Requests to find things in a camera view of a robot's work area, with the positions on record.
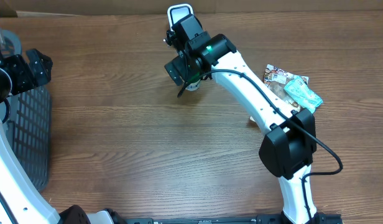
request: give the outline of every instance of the cable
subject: cable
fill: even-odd
[[[7,100],[7,98],[5,98],[4,103],[6,107],[6,112],[5,112],[5,117],[2,121],[3,124],[9,119],[11,115],[11,105],[9,104],[9,101]]]
[[[258,92],[263,96],[263,98],[266,100],[266,102],[268,102],[268,104],[270,105],[270,107],[273,108],[273,110],[278,113],[281,117],[283,117],[283,119],[288,123],[290,124],[293,128],[297,129],[298,131],[300,131],[301,133],[303,133],[304,135],[308,136],[309,138],[311,138],[312,140],[314,140],[317,144],[319,144],[319,146],[321,146],[323,149],[325,149],[327,152],[329,152],[337,161],[338,165],[339,165],[339,169],[337,169],[336,171],[333,171],[333,172],[311,172],[309,174],[305,174],[303,177],[302,177],[302,192],[303,192],[303,199],[305,201],[305,207],[306,207],[306,210],[308,211],[308,216],[309,216],[309,222],[311,223],[311,213],[310,213],[310,208],[309,208],[309,205],[308,205],[308,199],[307,199],[307,194],[306,194],[306,188],[305,188],[305,181],[306,181],[306,178],[309,177],[309,176],[313,176],[313,175],[335,175],[339,172],[342,171],[343,169],[343,164],[342,164],[342,161],[341,159],[339,158],[339,156],[334,152],[332,151],[326,144],[324,144],[323,142],[321,142],[319,139],[317,139],[316,137],[314,137],[313,135],[311,135],[308,131],[306,131],[305,129],[303,129],[301,126],[299,126],[298,124],[296,124],[295,122],[293,122],[290,118],[288,118],[286,115],[283,114],[283,112],[281,112],[281,110],[276,107],[274,105],[274,103],[269,99],[269,97],[263,92],[263,90],[258,86],[258,84],[256,82],[254,82],[251,78],[249,78],[245,73],[242,73],[242,72],[238,72],[238,71],[235,71],[235,70],[230,70],[230,69],[218,69],[218,70],[212,70],[212,71],[209,71],[209,72],[206,72],[206,73],[203,73],[201,75],[198,75],[199,78],[203,78],[204,76],[206,75],[211,75],[212,73],[215,73],[215,72],[227,72],[227,73],[231,73],[231,74],[235,74],[235,75],[239,75],[240,78],[245,78],[251,85],[253,85],[256,90],[258,90]],[[182,89],[180,90],[180,92],[178,93],[178,97],[180,97],[182,95],[182,93],[185,91],[185,89],[190,85],[191,83],[185,83],[184,86],[182,87]]]

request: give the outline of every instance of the brown tabletop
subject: brown tabletop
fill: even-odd
[[[383,223],[383,11],[198,15],[262,78],[269,63],[310,77],[324,100],[317,136],[342,173],[312,178],[318,210]],[[124,217],[279,213],[262,134],[221,86],[177,98],[164,65],[167,16],[0,19],[53,60],[52,162],[42,195],[59,212],[112,208]],[[324,149],[313,170],[335,170]]]

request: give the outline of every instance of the blue packet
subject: blue packet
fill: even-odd
[[[311,91],[306,83],[297,77],[289,81],[284,90],[297,102],[301,107],[308,109],[314,113],[323,100],[315,92]]]

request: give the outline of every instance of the gray plastic basket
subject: gray plastic basket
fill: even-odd
[[[2,34],[8,45],[6,50],[21,54],[16,35],[7,30]],[[4,124],[7,140],[34,187],[41,191],[48,184],[52,99],[46,87],[40,86],[8,100],[11,115]],[[1,119],[5,111],[5,104],[1,103]]]

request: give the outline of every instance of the teal package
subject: teal package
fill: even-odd
[[[309,89],[308,85],[300,78],[289,81],[284,90],[297,102],[301,107],[308,109],[314,113],[323,100],[315,92]]]

